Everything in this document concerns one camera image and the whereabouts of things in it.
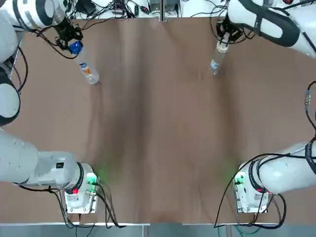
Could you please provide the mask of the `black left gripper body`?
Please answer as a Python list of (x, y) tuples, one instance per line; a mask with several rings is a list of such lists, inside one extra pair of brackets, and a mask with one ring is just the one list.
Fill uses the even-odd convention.
[(60, 37), (71, 37), (74, 39), (74, 24), (72, 24), (68, 19), (64, 19), (60, 24), (57, 25), (57, 33)]

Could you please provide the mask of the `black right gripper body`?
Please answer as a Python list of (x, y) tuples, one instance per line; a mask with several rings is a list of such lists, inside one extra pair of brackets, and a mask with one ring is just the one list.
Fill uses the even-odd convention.
[(243, 32), (244, 32), (243, 27), (234, 25), (232, 23), (228, 24), (228, 34), (231, 34), (233, 36), (232, 39), (234, 41), (237, 41), (243, 35)]

